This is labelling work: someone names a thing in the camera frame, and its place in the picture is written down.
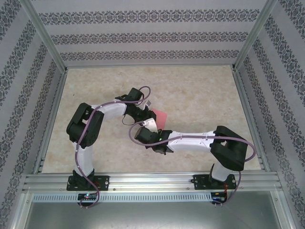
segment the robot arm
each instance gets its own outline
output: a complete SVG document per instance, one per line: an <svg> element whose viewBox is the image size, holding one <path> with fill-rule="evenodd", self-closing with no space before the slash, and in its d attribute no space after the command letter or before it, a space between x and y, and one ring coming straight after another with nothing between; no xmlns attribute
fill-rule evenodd
<svg viewBox="0 0 305 229"><path fill-rule="evenodd" d="M141 97L144 97L143 93L140 90L132 88L128 95L116 97L115 101L138 101L141 99ZM85 121L89 119L96 107L98 106L91 106L86 103L80 104L73 118L69 122L67 134L73 143L74 150L76 150L77 142L85 129ZM77 153L77 161L79 162L80 169L90 180L92 180L94 177L94 169L92 165L92 145L98 138L102 122L122 115L130 115L135 122L144 121L146 119L156 120L156 114L149 110L148 106L144 106L144 108L141 109L135 104L113 103L102 106L96 110L92 116L84 138L80 143ZM90 185L86 179L84 179L77 166L73 170L73 176L75 177L77 183L76 186L88 187L88 185Z"/></svg>
<svg viewBox="0 0 305 229"><path fill-rule="evenodd" d="M225 126L218 126L215 131L207 133L180 133L172 130L160 130L157 133L141 127L135 135L135 139L142 144L155 144L151 146L153 151L160 154L182 150L211 152L218 162L213 165L210 172L210 182L224 182L232 171L244 169L247 144L235 140L210 139L201 136L222 136L240 138L235 132ZM162 144L160 141L173 139Z"/></svg>

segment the pink block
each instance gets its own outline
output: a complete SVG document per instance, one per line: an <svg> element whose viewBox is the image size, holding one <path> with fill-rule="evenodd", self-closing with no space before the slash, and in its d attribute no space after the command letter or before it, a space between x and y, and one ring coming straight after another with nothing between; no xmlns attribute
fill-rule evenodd
<svg viewBox="0 0 305 229"><path fill-rule="evenodd" d="M164 130L167 113L164 113L164 112L156 110L156 109L152 109L152 111L157 115L156 124L157 124L158 130L160 130L160 129Z"/></svg>

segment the black mounting plate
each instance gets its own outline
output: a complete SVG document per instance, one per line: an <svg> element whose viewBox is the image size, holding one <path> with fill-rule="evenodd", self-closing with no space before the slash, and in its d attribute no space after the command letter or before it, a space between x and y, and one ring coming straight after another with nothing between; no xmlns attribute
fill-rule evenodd
<svg viewBox="0 0 305 229"><path fill-rule="evenodd" d="M100 191L108 191L109 187L109 176L94 176L93 183L99 188ZM84 187L77 187L72 185L75 177L69 176L68 184L67 184L67 191L95 191L93 186L90 186L88 189Z"/></svg>
<svg viewBox="0 0 305 229"><path fill-rule="evenodd" d="M234 190L236 188L236 180L233 174L230 174L225 182L213 182L209 181L209 174L193 175L191 180L194 183L195 190L211 190L211 189L224 189L224 184L227 184L228 190Z"/></svg>

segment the beige floor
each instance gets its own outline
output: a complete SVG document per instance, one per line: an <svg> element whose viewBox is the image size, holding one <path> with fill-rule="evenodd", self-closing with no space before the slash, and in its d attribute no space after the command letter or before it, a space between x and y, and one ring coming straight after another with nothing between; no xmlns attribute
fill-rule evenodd
<svg viewBox="0 0 305 229"><path fill-rule="evenodd" d="M143 85L152 89L152 107L168 114L165 129L194 133L224 125L251 141L229 66L72 69L43 173L69 173L74 169L74 151L66 127L80 103L102 104ZM93 146L96 172L208 171L215 162L209 153L186 151L163 156L146 150L130 141L129 127L121 120L117 117L102 124ZM124 121L132 123L131 118ZM260 169L257 158L247 162L245 169Z"/></svg>

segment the patterned wall panel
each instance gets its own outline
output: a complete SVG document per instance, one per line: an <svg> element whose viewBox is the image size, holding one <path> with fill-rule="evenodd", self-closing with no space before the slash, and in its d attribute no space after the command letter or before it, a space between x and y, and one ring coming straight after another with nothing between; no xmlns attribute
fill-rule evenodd
<svg viewBox="0 0 305 229"><path fill-rule="evenodd" d="M305 228L304 16L301 1L278 1L239 69L297 228Z"/></svg>
<svg viewBox="0 0 305 229"><path fill-rule="evenodd" d="M66 65L90 66L232 64L265 0L32 3Z"/></svg>
<svg viewBox="0 0 305 229"><path fill-rule="evenodd" d="M0 228L32 172L61 73L20 3L0 1Z"/></svg>

